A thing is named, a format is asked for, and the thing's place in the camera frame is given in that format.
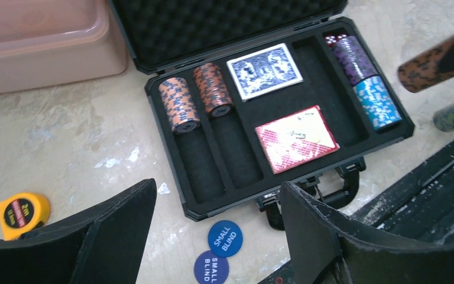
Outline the pink blue 10 chip stack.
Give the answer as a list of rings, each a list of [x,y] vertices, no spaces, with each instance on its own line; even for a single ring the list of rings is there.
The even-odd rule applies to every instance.
[[[234,102],[218,65],[206,63],[195,68],[193,78],[208,116],[219,118],[234,110]]]

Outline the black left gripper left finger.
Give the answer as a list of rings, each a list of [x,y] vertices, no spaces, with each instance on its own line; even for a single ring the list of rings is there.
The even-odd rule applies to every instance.
[[[0,240],[0,283],[135,283],[157,199],[154,179],[63,220]]]

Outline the orange brown chip stack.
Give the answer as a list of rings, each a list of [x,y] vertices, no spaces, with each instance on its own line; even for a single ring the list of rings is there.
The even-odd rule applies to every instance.
[[[158,90],[173,133],[185,134],[200,127],[199,114],[184,78],[169,78],[159,84]]]

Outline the orange black 100 chip stack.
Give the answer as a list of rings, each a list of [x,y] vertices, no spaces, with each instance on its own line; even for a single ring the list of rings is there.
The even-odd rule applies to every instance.
[[[406,61],[398,68],[398,79],[412,93],[418,93],[454,77],[454,71],[440,71],[438,65],[454,45],[454,36]]]

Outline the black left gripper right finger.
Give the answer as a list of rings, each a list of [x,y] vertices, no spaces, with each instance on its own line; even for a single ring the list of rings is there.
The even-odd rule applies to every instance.
[[[289,182],[280,204],[297,283],[454,283],[454,243],[376,229]]]

